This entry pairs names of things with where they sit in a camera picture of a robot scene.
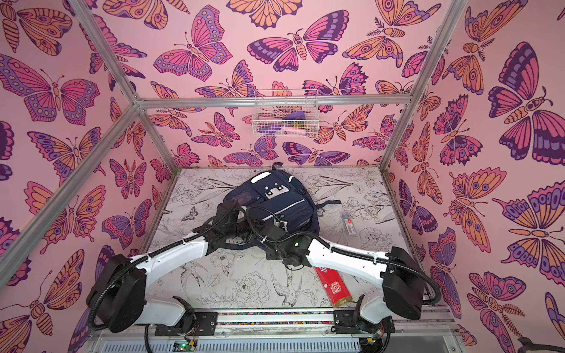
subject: pink wall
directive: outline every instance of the pink wall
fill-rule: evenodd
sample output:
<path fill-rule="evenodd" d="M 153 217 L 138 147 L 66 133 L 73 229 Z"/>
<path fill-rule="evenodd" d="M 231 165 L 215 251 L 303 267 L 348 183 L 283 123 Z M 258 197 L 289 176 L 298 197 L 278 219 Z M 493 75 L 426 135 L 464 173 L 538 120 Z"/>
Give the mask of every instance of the pink wall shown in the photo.
<path fill-rule="evenodd" d="M 161 126 L 158 132 L 163 136 L 167 147 L 172 150 L 173 156 L 182 156 L 185 153 L 185 159 L 176 159 L 179 167 L 249 168 L 258 164 L 269 166 L 274 162 L 310 167 L 330 164 L 341 167 L 362 163 L 377 164 L 376 160 L 379 160 L 384 153 L 401 108 L 402 105 L 397 107 L 395 104 L 386 107 L 378 104 L 335 106 L 332 111 L 321 115 L 318 138 L 279 136 L 261 140 L 253 137 L 252 107 L 240 107 L 234 110 L 234 117 L 231 117 L 224 108 L 206 108 L 200 112 L 150 110 L 148 114 L 153 122 Z M 233 128 L 223 125 L 224 121 Z M 339 124 L 334 129 L 333 123 L 336 122 Z M 226 135 L 216 138 L 206 123 L 211 124 L 216 131 L 224 126 L 227 127 L 228 130 L 225 132 L 232 138 Z M 261 158 L 253 164 L 254 159 L 249 159 L 251 156 L 249 150 L 272 150 L 275 154 Z M 321 159 L 317 162 L 315 159 L 312 162 L 304 162 L 300 157 L 297 160 L 295 155 L 318 155 Z"/>
<path fill-rule="evenodd" d="M 94 3 L 97 4 L 93 13 L 104 19 L 120 41 L 147 54 L 143 56 L 129 53 L 128 55 L 139 57 L 128 56 L 127 65 L 134 70 L 127 69 L 127 72 L 141 97 L 159 98 L 151 88 L 152 81 L 173 88 L 180 97 L 200 97 L 200 93 L 195 90 L 202 87 L 211 88 L 202 90 L 206 97 L 228 95 L 223 84 L 236 84 L 235 90 L 232 91 L 235 95 L 251 96 L 253 90 L 247 83 L 253 83 L 258 89 L 270 89 L 273 80 L 283 81 L 289 88 L 302 88 L 305 80 L 312 80 L 325 84 L 331 90 L 332 85 L 336 84 L 336 76 L 338 81 L 343 77 L 344 82 L 353 78 L 344 72 L 353 63 L 362 66 L 361 71 L 367 78 L 364 82 L 352 83 L 358 88 L 355 92 L 341 91 L 340 94 L 360 94 L 361 88 L 364 88 L 367 94 L 375 94 L 375 83 L 378 80 L 392 83 L 398 81 L 406 85 L 417 78 L 424 55 L 417 55 L 412 60 L 410 58 L 426 51 L 425 48 L 418 47 L 429 44 L 427 38 L 434 36 L 448 2 L 418 1 L 419 11 L 430 10 L 427 14 L 422 13 L 421 18 L 425 19 L 421 21 L 394 20 L 392 14 L 384 9 L 383 14 L 379 13 L 373 0 L 356 1 L 354 5 L 339 0 L 292 0 L 287 2 L 288 7 L 284 9 L 283 16 L 273 13 L 280 12 L 276 5 L 271 10 L 270 14 L 278 18 L 275 23 L 262 22 L 259 18 L 256 23 L 252 23 L 250 15 L 258 16 L 259 10 L 252 11 L 253 14 L 245 14 L 244 10 L 237 7 L 239 2 L 234 0 L 184 3 L 177 1 L 176 6 L 165 3 L 163 12 L 153 17 L 154 21 L 147 19 L 149 7 L 145 11 L 139 8 L 141 15 L 132 15 L 135 8 L 129 7 L 127 3 L 122 3 L 121 6 L 118 6 L 118 3 L 114 7 L 107 6 L 112 3 L 109 1 L 99 0 Z M 205 10 L 206 14 L 200 15 L 202 10 Z M 325 18 L 328 14 L 332 14 L 331 20 Z M 382 24 L 381 28 L 375 23 L 375 17 Z M 214 27 L 209 35 L 206 35 L 203 18 Z M 339 30 L 321 30 L 321 33 L 308 31 L 319 19 L 323 21 L 318 24 L 330 21 Z M 287 34 L 296 33 L 301 28 L 303 30 L 298 32 L 297 41 L 305 41 L 309 49 L 305 48 L 305 44 L 293 44 L 293 36 Z M 389 36 L 377 34 L 376 30 L 384 30 Z M 261 39 L 274 37 L 283 39 L 265 40 L 251 45 Z M 199 48 L 192 48 L 199 56 L 190 57 L 187 40 L 190 46 Z M 371 41 L 369 45 L 373 48 L 366 54 L 360 50 L 363 46 L 357 46 L 364 41 Z M 273 60 L 267 60 L 266 55 L 260 54 L 260 48 L 264 46 L 269 46 L 274 52 Z M 189 70 L 190 60 L 193 60 L 193 71 Z M 240 77 L 249 74 L 252 82 L 232 79 L 234 69 L 241 60 L 245 61 L 249 72 L 240 71 Z"/>
<path fill-rule="evenodd" d="M 469 5 L 473 17 L 485 10 L 492 13 L 496 6 L 486 0 Z M 556 69 L 561 49 L 553 44 L 565 39 L 565 22 L 557 20 L 562 10 L 560 1 L 530 1 L 514 18 L 503 16 L 499 23 L 510 21 L 499 31 L 479 31 L 474 38 L 464 30 L 463 15 L 445 55 L 445 78 L 435 77 L 437 84 L 429 87 L 442 103 L 423 121 L 415 115 L 413 131 L 404 141 L 407 166 L 393 158 L 389 168 L 410 235 L 420 255 L 426 252 L 424 269 L 443 283 L 455 321 L 474 345 L 470 352 L 515 352 L 521 347 L 520 335 L 534 343 L 565 345 L 565 105 L 559 99 L 565 73 Z M 465 43 L 483 47 L 468 54 Z M 480 71 L 461 66 L 460 80 L 449 72 L 451 62 L 473 63 L 461 57 L 477 58 L 479 53 L 486 57 L 476 61 Z M 484 82 L 482 93 L 478 78 Z M 518 82 L 515 88 L 513 81 Z M 523 103 L 505 99 L 495 87 Z M 540 101 L 534 101 L 526 106 L 530 112 L 524 118 L 505 124 L 515 109 L 544 96 L 543 87 L 553 106 L 544 101 L 536 107 Z M 508 106 L 506 112 L 501 111 L 504 105 L 493 104 L 501 100 Z M 493 105 L 498 110 L 491 110 Z M 516 133 L 510 136 L 509 129 Z M 448 146 L 453 142 L 450 160 Z M 529 143 L 529 148 L 513 155 L 504 144 L 510 142 Z M 429 185 L 428 191 L 422 187 L 422 195 L 421 176 Z M 450 274 L 444 273 L 446 267 Z"/>
<path fill-rule="evenodd" d="M 116 117 L 116 112 L 125 109 L 127 103 L 118 88 L 110 89 L 107 74 L 89 72 L 92 51 L 78 20 L 61 1 L 2 2 L 0 7 L 6 33 L 0 40 L 3 85 L 0 97 L 4 113 L 0 117 L 2 256 L 42 203 L 77 166 L 79 158 L 74 157 L 73 148 L 80 149 L 80 159 L 84 159 L 111 127 L 112 112 Z M 26 22 L 34 16 L 38 21 Z M 38 25 L 41 21 L 52 21 L 52 27 Z M 45 33 L 47 29 L 43 39 L 34 32 Z M 51 79 L 58 84 L 57 88 L 51 87 Z M 56 101 L 59 97 L 60 111 Z M 159 160 L 157 150 L 148 137 L 143 140 L 141 154 L 145 160 L 136 153 L 133 143 L 128 143 L 127 136 L 121 146 L 111 150 L 66 208 L 66 215 L 53 225 L 2 290 L 0 326 L 7 330 L 0 333 L 0 352 L 13 351 L 14 346 L 17 352 L 76 351 L 84 343 L 85 332 L 73 334 L 73 330 L 86 308 L 85 298 L 94 284 L 101 248 L 110 246 L 116 254 L 129 255 L 144 240 L 144 235 L 139 233 L 129 244 L 127 239 L 122 239 L 127 245 L 123 248 L 119 237 L 112 239 L 108 233 L 111 231 L 104 232 L 105 220 L 110 219 L 111 223 L 116 215 L 127 216 L 125 212 L 132 213 L 142 201 L 149 200 L 151 207 L 143 215 L 149 227 L 155 216 L 152 188 L 155 186 L 159 195 L 167 186 L 167 180 L 158 182 L 150 166 L 151 160 Z M 135 161 L 136 168 L 146 163 L 138 195 L 128 194 L 127 199 L 123 198 L 115 183 L 110 158 L 121 165 L 126 159 L 129 167 Z M 67 284 L 71 280 L 75 284 L 67 287 L 53 284 L 61 275 L 68 276 Z M 47 294 L 50 288 L 58 294 Z M 61 298 L 58 295 L 64 298 L 62 302 L 58 301 Z M 45 314 L 36 320 L 43 310 Z"/>

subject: red packaging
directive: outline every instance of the red packaging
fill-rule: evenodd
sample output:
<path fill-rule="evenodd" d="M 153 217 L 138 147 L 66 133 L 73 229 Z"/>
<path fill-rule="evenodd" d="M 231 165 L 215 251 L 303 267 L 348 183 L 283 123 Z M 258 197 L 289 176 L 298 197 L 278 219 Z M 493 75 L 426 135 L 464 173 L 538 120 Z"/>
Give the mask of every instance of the red packaging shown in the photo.
<path fill-rule="evenodd" d="M 315 267 L 315 269 L 334 308 L 339 308 L 353 300 L 339 272 L 325 267 Z"/>

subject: wire basket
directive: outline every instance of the wire basket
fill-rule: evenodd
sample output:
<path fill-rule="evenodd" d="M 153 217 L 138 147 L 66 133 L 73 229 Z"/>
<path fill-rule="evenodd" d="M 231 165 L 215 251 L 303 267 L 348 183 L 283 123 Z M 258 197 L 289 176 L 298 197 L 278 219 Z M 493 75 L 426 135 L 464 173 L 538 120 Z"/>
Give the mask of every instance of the wire basket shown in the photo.
<path fill-rule="evenodd" d="M 275 90 L 255 91 L 251 126 L 255 137 L 317 137 L 320 126 L 318 91 L 289 89 L 273 97 Z"/>

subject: butterfly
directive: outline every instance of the butterfly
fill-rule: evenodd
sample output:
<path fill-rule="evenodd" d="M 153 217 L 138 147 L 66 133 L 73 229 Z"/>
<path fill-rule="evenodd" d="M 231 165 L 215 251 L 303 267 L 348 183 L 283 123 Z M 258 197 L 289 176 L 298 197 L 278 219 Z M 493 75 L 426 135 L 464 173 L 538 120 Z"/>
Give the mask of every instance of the butterfly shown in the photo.
<path fill-rule="evenodd" d="M 302 89 L 308 90 L 305 95 L 315 95 L 316 92 L 318 95 L 365 94 L 365 87 L 363 87 L 363 85 L 369 76 L 365 75 L 365 73 L 361 71 L 362 68 L 362 66 L 357 65 L 356 63 L 349 65 L 347 69 L 345 69 L 344 74 L 341 75 L 339 85 L 337 84 L 337 76 L 335 85 L 332 85 L 329 83 L 328 79 L 326 79 L 326 82 L 332 88 L 317 81 L 307 80 L 304 81 Z M 333 109 L 333 106 L 318 106 L 318 109 L 322 113 L 327 113 Z"/>
<path fill-rule="evenodd" d="M 208 125 L 210 130 L 198 129 L 198 131 L 204 134 L 212 135 L 196 136 L 191 139 L 192 141 L 196 143 L 207 143 L 210 146 L 221 145 L 222 147 L 229 148 L 232 147 L 232 144 L 230 142 L 240 139 L 240 136 L 237 133 L 233 132 L 235 130 L 235 127 L 233 127 L 232 124 L 227 123 L 224 116 L 220 113 L 214 114 L 214 125 L 216 125 L 216 129 L 218 129 L 218 131 L 214 129 L 214 126 L 211 123 L 207 121 L 205 121 L 204 123 Z"/>
<path fill-rule="evenodd" d="M 400 88 L 397 88 L 395 85 L 391 84 L 389 81 L 379 80 L 375 83 L 375 88 L 379 94 L 404 94 L 410 93 L 412 91 L 412 87 L 414 87 L 414 81 L 408 82 L 406 85 L 402 85 L 400 82 L 397 83 Z M 381 107 L 386 107 L 388 104 L 381 104 Z"/>
<path fill-rule="evenodd" d="M 498 304 L 498 300 L 508 301 L 518 297 L 526 290 L 524 281 L 516 277 L 500 278 L 494 273 L 485 272 L 483 278 L 478 273 L 470 273 L 469 279 L 478 288 L 473 287 L 473 292 L 467 294 L 467 299 L 475 310 L 480 310 L 480 319 L 483 325 L 496 336 L 502 350 L 506 353 L 515 353 L 514 345 L 508 335 L 505 323 L 516 336 L 522 335 L 506 315 L 513 314 L 525 316 L 524 312 L 513 304 Z M 504 319 L 500 320 L 496 312 Z"/>
<path fill-rule="evenodd" d="M 172 72 L 177 76 L 188 73 L 206 81 L 212 75 L 208 62 L 220 65 L 231 59 L 232 54 L 220 42 L 224 35 L 224 29 L 220 25 L 220 11 L 212 6 L 206 5 L 194 17 L 190 35 L 193 44 L 186 39 L 186 49 L 168 51 L 155 60 L 153 66 L 157 71 Z"/>
<path fill-rule="evenodd" d="M 418 253 L 418 258 L 420 259 L 420 261 L 424 261 L 424 257 L 425 257 L 425 247 L 424 247 L 424 245 L 422 245 L 422 246 L 416 245 L 416 252 Z"/>
<path fill-rule="evenodd" d="M 410 125 L 408 125 L 406 130 L 404 130 L 404 134 L 402 134 L 402 137 L 400 138 L 398 147 L 394 150 L 394 158 L 397 162 L 400 162 L 400 165 L 404 166 L 404 170 L 408 169 L 408 155 L 406 154 L 406 148 L 408 145 L 406 144 L 406 141 L 408 141 L 410 135 L 412 135 L 412 131 L 414 131 L 413 121 L 411 121 Z"/>
<path fill-rule="evenodd" d="M 418 109 L 416 112 L 420 113 L 420 121 L 424 121 L 425 118 L 428 117 L 428 113 L 432 110 L 437 109 L 437 107 L 441 104 L 441 98 L 435 95 L 431 95 L 433 92 L 428 92 L 426 88 L 426 92 L 420 97 L 420 102 L 418 102 Z"/>
<path fill-rule="evenodd" d="M 16 1 L 2 4 L 4 36 L 12 51 L 16 52 L 20 45 L 20 31 L 16 24 L 16 19 L 19 19 L 21 28 L 36 47 L 45 54 L 59 55 L 62 45 L 57 39 L 71 29 L 71 17 L 52 8 L 26 8 L 16 12 L 11 6 Z"/>
<path fill-rule="evenodd" d="M 184 5 L 181 0 L 167 0 L 167 2 L 176 9 L 190 15 L 190 11 L 188 11 L 186 5 Z M 102 4 L 102 9 L 107 14 L 134 20 L 140 20 L 147 15 L 144 24 L 153 29 L 163 29 L 168 22 L 167 9 L 162 0 L 142 0 L 141 2 L 106 0 L 104 4 Z"/>
<path fill-rule="evenodd" d="M 296 15 L 302 0 L 229 0 L 226 6 L 233 12 L 251 13 L 251 23 L 267 29 L 276 27 L 281 16 Z"/>
<path fill-rule="evenodd" d="M 199 160 L 200 157 L 197 154 L 190 152 L 190 146 L 186 142 L 178 145 L 177 154 L 173 152 L 173 161 L 179 168 L 190 167 L 191 164 L 197 163 Z"/>
<path fill-rule="evenodd" d="M 482 143 L 473 137 L 457 135 L 469 130 L 457 130 L 457 127 L 461 127 L 467 120 L 461 121 L 461 118 L 465 114 L 468 99 L 469 96 L 465 94 L 459 95 L 456 101 L 448 102 L 445 113 L 442 113 L 433 124 L 433 132 L 436 135 L 448 134 L 441 140 L 447 142 L 440 152 L 440 162 L 443 164 L 452 165 L 458 161 L 465 165 L 471 157 L 478 155 L 483 147 Z"/>
<path fill-rule="evenodd" d="M 338 41 L 341 39 L 349 22 L 349 13 L 345 10 L 331 12 L 314 22 L 304 36 L 298 32 L 288 33 L 293 40 L 282 37 L 269 37 L 259 39 L 247 46 L 247 51 L 255 59 L 271 64 L 275 59 L 273 68 L 277 72 L 290 69 L 298 70 L 298 57 L 306 60 L 307 52 L 313 60 L 320 64 L 328 55 L 337 52 L 337 45 L 325 41 Z"/>
<path fill-rule="evenodd" d="M 369 147 L 372 151 L 382 151 L 386 148 L 386 142 L 390 140 L 396 120 L 393 119 L 394 114 L 386 115 L 381 122 L 381 132 L 374 131 L 375 136 L 362 137 L 353 141 L 353 146 L 361 146 L 361 148 Z"/>
<path fill-rule="evenodd" d="M 527 3 L 528 0 L 501 2 L 490 12 L 490 15 L 488 11 L 483 11 L 476 18 L 471 17 L 471 6 L 469 6 L 465 13 L 465 32 L 476 43 L 470 42 L 463 45 L 463 50 L 470 55 L 462 56 L 449 64 L 442 79 L 446 78 L 449 73 L 453 73 L 458 81 L 463 78 L 464 88 L 478 95 L 483 94 L 483 72 L 474 53 L 477 53 L 481 61 L 485 61 L 485 54 L 481 49 L 494 41 L 494 38 L 487 39 L 510 22 Z"/>
<path fill-rule="evenodd" d="M 228 154 L 224 157 L 224 160 L 227 163 L 247 164 L 250 167 L 259 167 L 263 165 L 262 159 L 273 160 L 279 157 L 277 152 L 275 152 L 276 146 L 275 137 L 260 137 L 255 142 L 253 149 L 249 146 L 248 151 L 242 150 L 245 152 Z"/>
<path fill-rule="evenodd" d="M 512 222 L 528 228 L 510 229 L 509 232 L 520 236 L 534 236 L 518 240 L 508 247 L 510 256 L 502 263 L 517 261 L 520 265 L 535 268 L 540 263 L 540 273 L 548 280 L 565 286 L 565 274 L 561 269 L 565 266 L 565 252 L 556 247 L 546 238 L 553 238 L 550 233 L 562 232 L 560 230 L 547 232 L 565 211 L 565 181 L 547 186 L 544 189 L 532 191 L 528 201 L 524 199 L 510 200 L 508 202 L 493 199 L 502 206 L 502 215 Z"/>
<path fill-rule="evenodd" d="M 71 140 L 67 143 L 56 137 L 46 133 L 30 131 L 28 136 L 35 143 L 37 149 L 48 161 L 54 161 L 53 166 L 59 176 L 59 186 L 61 186 L 76 167 L 86 158 L 92 148 L 98 144 L 101 139 L 100 128 L 95 127 L 89 130 L 80 140 L 78 146 L 73 144 Z"/>
<path fill-rule="evenodd" d="M 437 242 L 428 243 L 428 248 L 429 256 L 436 262 L 429 269 L 432 279 L 441 286 L 441 294 L 451 308 L 453 316 L 461 319 L 461 300 L 457 293 L 457 287 L 455 287 L 450 276 L 452 268 L 449 268 L 457 251 L 455 231 L 447 227 L 445 233 L 440 234 Z"/>
<path fill-rule="evenodd" d="M 84 126 L 86 108 L 93 107 L 94 99 L 100 95 L 98 86 L 88 80 L 69 80 L 61 87 L 57 82 L 50 85 L 37 71 L 4 54 L 0 54 L 0 68 L 4 89 L 25 97 L 33 121 L 53 121 L 62 108 L 69 123 Z"/>
<path fill-rule="evenodd" d="M 12 157 L 14 145 L 14 131 L 12 126 L 5 121 L 0 121 L 0 160 L 9 160 Z M 0 163 L 0 181 L 8 180 L 12 176 L 12 168 Z"/>
<path fill-rule="evenodd" d="M 412 196 L 408 185 L 402 179 L 398 182 L 398 192 L 402 198 L 400 207 L 404 217 L 412 217 L 412 229 L 422 235 L 423 231 L 428 233 L 437 228 L 436 218 L 424 207 L 416 206 L 418 201 Z"/>
<path fill-rule="evenodd" d="M 444 198 L 441 196 L 440 188 L 437 186 L 436 181 L 433 179 L 432 174 L 428 171 L 428 169 L 433 170 L 429 166 L 429 158 L 426 161 L 425 157 L 428 154 L 428 146 L 429 146 L 429 136 L 430 136 L 430 127 L 429 122 L 424 125 L 422 129 L 422 133 L 420 134 L 420 138 L 418 141 L 414 142 L 412 146 L 412 156 L 417 162 L 420 164 L 416 165 L 412 168 L 412 173 L 418 173 L 421 171 L 420 176 L 418 177 L 418 193 L 422 196 L 427 195 L 429 196 L 434 202 L 438 204 L 442 204 Z M 432 151 L 429 154 L 431 158 L 433 154 L 433 146 Z"/>
<path fill-rule="evenodd" d="M 225 165 L 221 162 L 220 159 L 212 155 L 208 155 L 208 162 L 210 163 L 209 167 L 216 167 L 216 168 L 225 167 Z"/>
<path fill-rule="evenodd" d="M 32 319 L 36 321 L 37 328 L 42 334 L 53 336 L 53 320 L 47 309 L 68 309 L 78 301 L 82 292 L 82 282 L 79 282 L 79 278 L 83 262 L 84 250 L 79 249 L 71 255 L 57 273 L 42 303 L 40 303 L 41 287 L 53 271 L 49 271 L 41 282 L 39 296 L 36 300 L 27 306 L 13 304 L 0 309 L 19 306 L 30 310 L 27 315 L 20 315 L 0 322 L 0 328 L 2 328 L 0 330 L 0 342 L 9 345 L 7 348 L 13 348 L 11 349 L 12 352 L 23 352 L 32 331 Z"/>
<path fill-rule="evenodd" d="M 165 162 L 163 162 L 163 160 L 159 160 L 159 159 L 152 159 L 151 160 L 151 166 L 153 167 L 153 169 L 155 170 L 155 178 L 157 178 L 158 182 L 163 182 L 163 180 L 167 179 L 169 180 L 171 178 L 171 171 L 169 170 L 169 168 L 167 167 L 167 165 L 165 164 Z"/>
<path fill-rule="evenodd" d="M 467 346 L 474 346 L 477 344 L 477 339 L 475 338 L 475 336 L 473 336 L 472 334 L 469 333 L 469 331 L 467 331 L 466 328 L 464 328 L 463 326 L 457 324 L 457 331 L 459 331 L 459 334 L 461 335 L 461 337 L 463 338 L 463 343 Z"/>
<path fill-rule="evenodd" d="M 553 298 L 553 295 L 549 292 L 545 293 L 545 308 L 547 309 L 551 323 L 561 337 L 565 339 L 565 316 L 559 312 L 555 298 Z"/>
<path fill-rule="evenodd" d="M 181 222 L 193 221 L 196 218 L 196 216 L 198 216 L 198 211 L 196 211 L 196 207 L 193 206 L 190 209 L 190 212 L 186 216 L 184 216 L 180 221 Z"/>
<path fill-rule="evenodd" d="M 121 196 L 124 199 L 127 199 L 128 195 L 131 194 L 134 194 L 136 197 L 140 195 L 140 186 L 143 185 L 147 163 L 141 163 L 137 169 L 136 164 L 137 162 L 134 159 L 130 169 L 127 160 L 124 159 L 124 166 L 122 167 L 120 163 L 110 158 L 110 168 L 116 174 L 116 186 L 121 188 Z"/>
<path fill-rule="evenodd" d="M 127 44 L 118 43 L 118 39 L 110 31 L 110 29 L 108 28 L 102 17 L 98 15 L 94 15 L 94 20 L 98 24 L 98 28 L 100 28 L 100 30 L 104 34 L 104 38 L 110 45 L 110 48 L 112 48 L 114 55 L 116 55 L 116 58 L 118 59 L 118 62 L 120 63 L 120 66 L 124 71 L 124 73 L 128 76 L 139 77 L 141 79 L 144 79 L 145 75 L 143 73 L 139 72 L 138 70 L 134 69 L 129 65 L 124 64 L 128 62 L 128 59 L 124 58 L 124 56 L 128 56 L 130 58 L 144 58 L 147 56 L 147 54 Z M 82 25 L 80 24 L 79 26 L 80 29 L 82 29 L 82 33 L 84 34 L 84 37 L 88 41 L 88 45 L 90 46 L 90 49 L 92 50 L 92 53 L 90 55 L 89 72 L 93 75 L 97 73 L 101 67 L 104 67 L 104 71 L 108 70 L 106 63 L 104 62 L 104 59 L 102 59 L 102 56 L 98 52 L 98 49 L 96 48 L 96 46 L 94 45 L 94 43 L 92 42 L 86 31 L 84 30 L 84 28 L 82 27 Z M 111 72 L 108 72 L 108 84 L 110 86 L 110 90 L 113 91 L 114 87 L 116 86 L 116 80 L 112 76 Z"/>
<path fill-rule="evenodd" d="M 329 166 L 332 165 L 332 163 L 337 164 L 351 156 L 349 153 L 339 151 L 312 151 L 308 147 L 295 142 L 283 142 L 282 149 L 290 156 L 288 160 L 291 162 L 296 162 L 298 165 L 303 165 L 306 162 L 314 162 L 316 167 L 320 165 Z"/>
<path fill-rule="evenodd" d="M 155 205 L 155 210 L 159 207 L 161 200 L 163 199 L 163 193 L 159 192 L 155 185 L 151 185 L 151 196 L 153 198 L 153 204 Z"/>
<path fill-rule="evenodd" d="M 231 86 L 229 84 L 225 85 L 225 87 L 207 86 L 196 88 L 194 91 L 206 98 L 263 97 L 263 94 L 256 91 L 256 87 L 252 82 L 253 76 L 251 71 L 249 71 L 245 60 L 241 60 L 233 70 Z M 233 110 L 237 109 L 237 107 L 228 109 L 233 116 Z"/>
<path fill-rule="evenodd" d="M 349 115 L 341 124 L 339 124 L 341 117 L 340 114 L 337 118 L 337 122 L 333 123 L 333 127 L 319 127 L 318 137 L 314 139 L 314 142 L 320 144 L 328 143 L 332 140 L 334 131 L 337 133 L 340 139 L 345 141 L 346 136 L 344 130 L 352 132 L 360 132 L 365 130 L 369 125 L 369 122 L 365 120 L 367 120 L 367 118 L 369 117 L 372 109 L 372 104 L 364 104 L 362 106 L 359 106 L 357 107 L 357 109 L 349 113 Z"/>
<path fill-rule="evenodd" d="M 455 200 L 451 201 L 449 212 L 444 213 L 444 216 L 450 215 L 456 225 L 461 225 L 467 238 L 481 251 L 490 252 L 490 242 L 485 227 L 473 209 L 478 212 L 475 205 L 486 202 L 476 200 L 496 189 L 506 177 L 506 172 L 500 168 L 487 168 L 472 173 L 470 177 L 465 173 L 457 175 L 457 178 L 451 172 L 449 175 L 453 178 L 451 184 Z"/>
<path fill-rule="evenodd" d="M 441 7 L 441 4 L 436 4 L 430 7 L 428 11 L 423 11 L 418 9 L 418 5 L 413 1 L 408 1 L 404 4 L 404 0 L 396 0 L 394 2 L 376 0 L 376 3 L 383 20 L 387 25 L 394 27 L 409 26 L 425 21 Z M 367 33 L 367 36 L 377 36 L 382 33 L 391 38 L 400 38 L 406 34 L 399 28 L 385 28 L 385 24 L 377 17 L 375 17 L 375 23 L 380 29 Z M 386 36 L 378 36 L 358 43 L 347 49 L 343 56 L 357 60 L 367 60 L 375 55 L 377 59 L 394 58 L 396 59 L 396 67 L 400 67 L 402 66 L 403 59 L 402 49 L 396 42 Z"/>
<path fill-rule="evenodd" d="M 114 257 L 114 255 L 114 251 L 110 245 L 104 245 L 100 249 L 94 270 L 95 282 L 98 281 L 100 274 L 102 273 L 102 271 L 104 271 L 104 267 L 106 267 L 106 264 L 111 258 Z M 89 315 L 90 308 L 86 307 L 72 333 L 71 341 L 69 342 L 69 348 L 67 351 L 68 353 L 77 353 L 80 347 L 82 347 L 88 340 L 88 336 L 90 335 L 90 328 L 88 327 Z"/>
<path fill-rule="evenodd" d="M 145 221 L 149 218 L 151 210 L 151 200 L 142 201 L 137 211 L 133 209 L 129 216 L 116 215 L 110 217 L 102 223 L 102 231 L 108 233 L 111 239 L 119 239 L 121 248 L 125 249 L 133 241 L 133 235 L 140 238 L 145 235 Z"/>
<path fill-rule="evenodd" d="M 28 187 L 24 192 L 28 197 L 25 202 L 29 206 L 29 211 L 34 215 L 44 208 L 47 201 L 53 196 L 49 189 L 33 181 L 28 182 Z M 65 240 L 70 233 L 74 233 L 77 238 L 89 237 L 90 241 L 93 242 L 94 238 L 90 235 L 90 232 L 94 230 L 96 225 L 95 217 L 102 208 L 105 194 L 104 185 L 98 185 L 84 196 L 80 203 L 80 195 L 77 195 L 75 205 L 64 208 L 43 236 L 47 244 L 41 249 L 40 254 L 44 254 L 50 244 Z"/>
<path fill-rule="evenodd" d="M 565 165 L 565 119 L 546 110 L 536 110 L 545 101 L 544 96 L 533 98 L 536 93 L 539 77 L 536 52 L 530 44 L 522 42 L 510 53 L 498 81 L 510 87 L 495 86 L 489 92 L 491 109 L 489 116 L 497 117 L 510 113 L 504 120 L 505 124 L 518 121 L 500 137 L 500 144 L 510 149 L 510 155 L 516 159 L 524 159 L 528 155 L 532 140 L 533 120 L 533 148 L 532 158 L 538 162 Z M 522 99 L 529 101 L 523 105 Z M 529 112 L 536 110 L 529 117 Z"/>

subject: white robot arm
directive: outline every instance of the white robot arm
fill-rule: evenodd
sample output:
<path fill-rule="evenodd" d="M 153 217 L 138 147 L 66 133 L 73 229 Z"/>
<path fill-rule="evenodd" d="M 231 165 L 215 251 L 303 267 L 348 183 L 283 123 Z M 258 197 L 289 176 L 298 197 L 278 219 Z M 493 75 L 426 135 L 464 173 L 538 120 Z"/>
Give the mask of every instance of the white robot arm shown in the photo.
<path fill-rule="evenodd" d="M 309 232 L 288 234 L 274 224 L 263 224 L 258 229 L 249 217 L 238 220 L 239 212 L 235 202 L 223 203 L 213 219 L 182 240 L 131 259 L 123 255 L 110 259 L 87 298 L 91 308 L 89 326 L 95 330 L 109 328 L 112 332 L 133 324 L 188 329 L 188 316 L 192 313 L 187 302 L 177 297 L 145 295 L 145 290 L 175 268 L 226 246 L 227 239 L 234 236 L 247 241 L 255 239 L 269 260 L 335 269 L 374 284 L 377 290 L 364 297 L 359 307 L 359 317 L 368 325 L 377 325 L 392 313 L 419 319 L 423 304 L 437 303 L 441 298 L 437 284 L 417 270 L 416 263 L 403 249 L 364 251 L 328 242 Z M 431 300 L 422 300 L 425 282 L 436 292 Z M 96 316 L 103 325 L 94 323 Z"/>

